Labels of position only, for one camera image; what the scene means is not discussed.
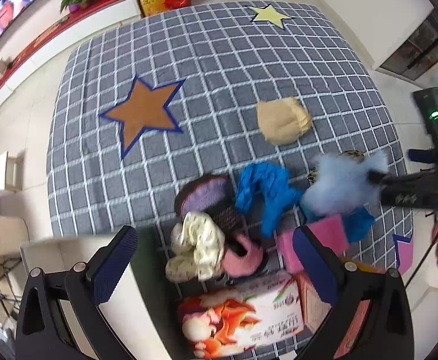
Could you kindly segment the light blue fluffy cloth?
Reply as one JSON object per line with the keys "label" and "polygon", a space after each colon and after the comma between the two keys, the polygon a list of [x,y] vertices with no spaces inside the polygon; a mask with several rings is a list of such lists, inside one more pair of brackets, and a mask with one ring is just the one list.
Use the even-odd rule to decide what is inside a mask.
{"label": "light blue fluffy cloth", "polygon": [[301,205],[319,216],[349,214],[379,201],[379,187],[367,181],[369,171],[388,173],[388,157],[378,151],[357,163],[337,154],[316,158],[318,178],[305,190]]}

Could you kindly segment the blue sparkly cloth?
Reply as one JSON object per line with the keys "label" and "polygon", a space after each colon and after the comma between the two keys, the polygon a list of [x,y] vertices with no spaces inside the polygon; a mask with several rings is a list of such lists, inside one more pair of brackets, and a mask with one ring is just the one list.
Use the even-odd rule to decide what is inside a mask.
{"label": "blue sparkly cloth", "polygon": [[300,203],[303,192],[289,183],[289,171],[275,163],[251,163],[239,175],[235,210],[247,215],[257,194],[264,200],[260,233],[271,238],[284,212]]}

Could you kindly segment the beige knitted hat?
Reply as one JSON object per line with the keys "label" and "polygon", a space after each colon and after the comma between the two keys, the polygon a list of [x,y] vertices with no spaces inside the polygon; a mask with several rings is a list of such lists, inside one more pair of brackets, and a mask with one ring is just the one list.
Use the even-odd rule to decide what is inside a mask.
{"label": "beige knitted hat", "polygon": [[311,114],[295,97],[259,101],[256,110],[260,132],[274,146],[297,141],[312,126]]}

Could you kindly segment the pink patterned box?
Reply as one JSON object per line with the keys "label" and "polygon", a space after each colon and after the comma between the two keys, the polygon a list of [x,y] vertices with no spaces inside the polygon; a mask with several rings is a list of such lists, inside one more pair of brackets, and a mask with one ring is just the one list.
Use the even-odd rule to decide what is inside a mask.
{"label": "pink patterned box", "polygon": [[[295,274],[294,277],[297,279],[300,287],[301,310],[304,325],[314,334],[318,330],[322,321],[325,320],[325,317],[331,309],[331,305],[320,299],[305,271]],[[333,359],[343,357],[353,348],[353,344],[357,340],[364,319],[367,316],[369,306],[370,300],[360,302],[353,320],[342,342],[339,344]]]}

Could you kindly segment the pink sponge block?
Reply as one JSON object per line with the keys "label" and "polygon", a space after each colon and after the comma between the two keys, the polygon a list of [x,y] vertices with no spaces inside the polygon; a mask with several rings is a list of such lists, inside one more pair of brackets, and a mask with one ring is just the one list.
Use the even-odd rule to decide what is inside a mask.
{"label": "pink sponge block", "polygon": [[278,252],[283,257],[284,267],[286,271],[290,274],[299,274],[304,270],[297,254],[293,248],[292,238],[294,230],[286,230],[278,235],[277,238],[277,248]]}
{"label": "pink sponge block", "polygon": [[330,248],[336,255],[347,251],[349,243],[340,215],[330,215],[307,223],[306,226],[323,246]]}

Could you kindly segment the leopard print cloth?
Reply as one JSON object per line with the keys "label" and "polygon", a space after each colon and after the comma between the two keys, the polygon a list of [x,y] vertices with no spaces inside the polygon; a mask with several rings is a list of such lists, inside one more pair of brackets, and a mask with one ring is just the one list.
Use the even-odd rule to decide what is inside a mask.
{"label": "leopard print cloth", "polygon": [[[339,154],[340,157],[345,157],[348,159],[352,159],[354,161],[356,161],[357,163],[361,163],[364,161],[365,159],[365,155],[362,151],[360,150],[345,150],[344,152],[342,152],[341,154]],[[306,179],[308,181],[309,185],[313,185],[317,178],[318,178],[319,172],[318,172],[318,167],[317,166],[313,166]]]}

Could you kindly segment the dark glass cabinet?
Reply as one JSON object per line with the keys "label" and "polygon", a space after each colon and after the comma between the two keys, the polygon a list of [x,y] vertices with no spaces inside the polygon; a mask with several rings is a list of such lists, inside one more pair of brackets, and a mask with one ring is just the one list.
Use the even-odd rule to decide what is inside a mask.
{"label": "dark glass cabinet", "polygon": [[438,63],[438,13],[436,9],[381,65],[382,69],[416,80]]}

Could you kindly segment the pink fuzzy sock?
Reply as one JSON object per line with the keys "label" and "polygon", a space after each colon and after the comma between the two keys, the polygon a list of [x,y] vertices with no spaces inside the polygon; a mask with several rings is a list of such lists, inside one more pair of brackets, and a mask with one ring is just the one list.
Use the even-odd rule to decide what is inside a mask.
{"label": "pink fuzzy sock", "polygon": [[263,248],[242,233],[226,237],[226,249],[221,265],[232,278],[246,277],[260,271],[264,260]]}

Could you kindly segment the small white stool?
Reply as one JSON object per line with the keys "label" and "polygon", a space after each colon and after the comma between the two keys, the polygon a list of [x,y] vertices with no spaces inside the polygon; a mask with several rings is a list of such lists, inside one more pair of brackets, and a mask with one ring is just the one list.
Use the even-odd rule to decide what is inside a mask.
{"label": "small white stool", "polygon": [[23,188],[23,158],[0,154],[0,193],[21,191]]}

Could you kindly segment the white fruit print box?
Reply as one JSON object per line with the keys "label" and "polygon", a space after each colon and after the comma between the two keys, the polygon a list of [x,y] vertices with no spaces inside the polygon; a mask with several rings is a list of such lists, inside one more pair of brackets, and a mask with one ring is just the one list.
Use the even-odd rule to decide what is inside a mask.
{"label": "white fruit print box", "polygon": [[198,359],[219,359],[303,332],[299,281],[277,271],[190,297],[178,306],[183,336]]}

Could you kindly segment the cream dotted scrunchie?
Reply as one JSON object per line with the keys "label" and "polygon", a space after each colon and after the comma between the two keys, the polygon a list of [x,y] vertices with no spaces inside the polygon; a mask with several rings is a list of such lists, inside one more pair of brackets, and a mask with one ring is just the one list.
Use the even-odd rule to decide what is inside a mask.
{"label": "cream dotted scrunchie", "polygon": [[223,273],[226,238],[210,215],[188,212],[173,227],[170,243],[174,256],[165,267],[170,282],[207,281]]}

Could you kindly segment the grey checked star rug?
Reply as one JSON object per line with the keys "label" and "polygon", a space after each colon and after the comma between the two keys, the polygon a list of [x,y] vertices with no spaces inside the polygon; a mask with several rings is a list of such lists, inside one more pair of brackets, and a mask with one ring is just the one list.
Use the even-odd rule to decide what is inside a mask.
{"label": "grey checked star rug", "polygon": [[[277,2],[282,27],[255,21],[265,2],[186,7],[140,19],[85,41],[68,57],[51,121],[46,174],[54,236],[112,233],[125,224],[155,228],[162,271],[172,257],[173,201],[205,173],[233,183],[249,164],[285,167],[307,185],[324,153],[383,151],[404,175],[397,131],[367,69],[315,6]],[[135,78],[156,87],[180,82],[169,103],[179,131],[144,133],[127,154],[120,125],[102,117],[124,101]],[[288,145],[268,143],[257,102],[294,97],[311,129]],[[167,285],[175,306],[227,279]]]}

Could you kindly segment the purple black slipper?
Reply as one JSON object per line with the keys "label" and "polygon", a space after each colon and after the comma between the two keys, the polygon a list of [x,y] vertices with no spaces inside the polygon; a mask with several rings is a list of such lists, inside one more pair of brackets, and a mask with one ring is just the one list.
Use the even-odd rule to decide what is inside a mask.
{"label": "purple black slipper", "polygon": [[175,197],[174,210],[179,217],[192,211],[206,213],[224,233],[231,233],[241,222],[227,174],[207,173],[185,184]]}

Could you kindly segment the white red tv cabinet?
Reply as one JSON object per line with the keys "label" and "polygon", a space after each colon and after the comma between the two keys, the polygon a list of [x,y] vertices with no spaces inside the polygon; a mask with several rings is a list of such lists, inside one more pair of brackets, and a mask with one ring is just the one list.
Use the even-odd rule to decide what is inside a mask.
{"label": "white red tv cabinet", "polygon": [[68,47],[114,24],[140,16],[137,0],[97,2],[70,14],[30,43],[0,79],[0,106],[38,68]]}

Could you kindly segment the yellow fruit carton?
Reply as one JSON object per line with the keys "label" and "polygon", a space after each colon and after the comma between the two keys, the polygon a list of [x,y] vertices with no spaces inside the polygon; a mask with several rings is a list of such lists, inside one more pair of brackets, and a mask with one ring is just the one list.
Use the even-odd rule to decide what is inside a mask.
{"label": "yellow fruit carton", "polygon": [[191,0],[139,0],[141,13],[145,17],[189,7],[190,5]]}

